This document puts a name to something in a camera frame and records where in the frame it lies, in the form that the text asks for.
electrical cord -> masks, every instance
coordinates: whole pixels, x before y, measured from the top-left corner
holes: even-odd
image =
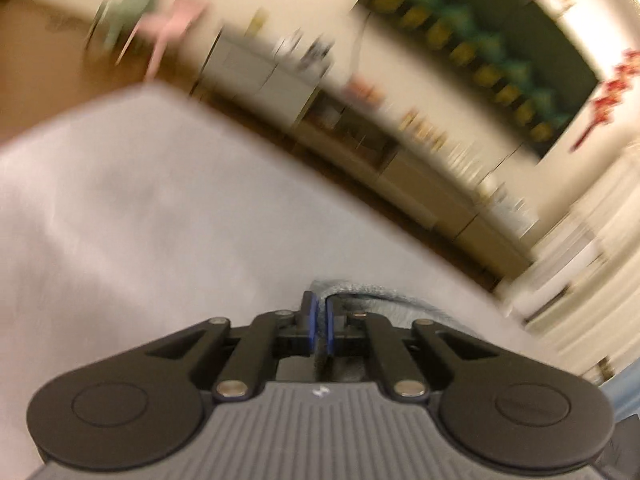
[[[360,69],[360,53],[362,51],[362,40],[364,38],[364,33],[367,30],[367,23],[369,23],[369,18],[371,17],[372,12],[369,11],[365,16],[362,26],[358,31],[358,35],[356,39],[353,40],[353,47],[351,47],[351,63],[350,63],[350,71],[351,75],[358,72]]]
[[[523,146],[523,144],[524,144],[524,140],[523,140],[523,141],[518,145],[518,147],[517,147],[515,150],[513,150],[509,155],[505,156],[503,160],[501,160],[500,162],[498,162],[498,165],[497,165],[495,168],[493,168],[489,173],[492,173],[492,172],[494,172],[495,170],[497,170],[498,168],[500,168],[500,165],[501,165],[505,160],[507,160],[508,158],[510,158],[511,156],[513,156],[513,155],[515,154],[515,152],[517,152],[517,151],[518,151],[518,150]]]

beige wall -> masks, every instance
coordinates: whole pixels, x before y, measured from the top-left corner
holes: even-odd
[[[101,0],[49,1],[93,13]],[[348,76],[353,41],[362,27],[362,14],[351,10],[356,0],[211,1],[211,12],[193,31],[184,49],[195,62],[204,60],[223,20],[244,26],[262,6],[270,13],[265,31],[270,38],[299,27],[305,32],[302,47],[321,33],[334,38],[335,66],[331,75],[339,80]],[[561,20],[604,75],[609,75],[624,48],[640,46],[635,31],[636,5],[634,0],[578,0]],[[497,173],[515,194],[524,196],[537,209],[542,219],[537,232],[557,221],[568,204],[610,164],[634,134],[634,125],[640,118],[640,91],[636,89],[626,94],[625,104],[616,112],[616,122],[598,129],[577,153],[569,154],[568,148],[587,125],[588,112],[578,116],[554,149],[537,164],[522,148],[510,156],[521,140],[513,137],[510,126],[484,99],[375,20],[370,20],[364,36],[360,71],[385,89],[392,114],[401,116],[415,105],[451,137],[474,142],[488,166],[495,167],[508,157]]]

pink chair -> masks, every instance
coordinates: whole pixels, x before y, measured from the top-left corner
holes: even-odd
[[[181,41],[191,23],[207,9],[208,5],[207,0],[175,0],[167,14],[157,12],[143,14],[133,28],[116,64],[122,60],[122,56],[131,44],[133,37],[136,34],[141,34],[155,43],[145,75],[145,80],[153,79],[158,72],[167,44]]]

gray blanket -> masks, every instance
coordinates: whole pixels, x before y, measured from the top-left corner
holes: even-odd
[[[5,147],[0,254],[0,479],[40,463],[24,414],[46,381],[211,316],[239,325],[296,309],[313,280],[402,291],[553,359],[395,225],[162,86],[114,94]],[[390,315],[406,323],[415,309]]]

green chair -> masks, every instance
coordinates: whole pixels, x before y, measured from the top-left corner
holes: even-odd
[[[155,6],[156,0],[103,0],[89,28],[85,47],[89,46],[98,25],[105,23],[108,30],[104,38],[104,49],[113,50],[120,34],[132,31],[140,17],[145,12],[154,10]]]

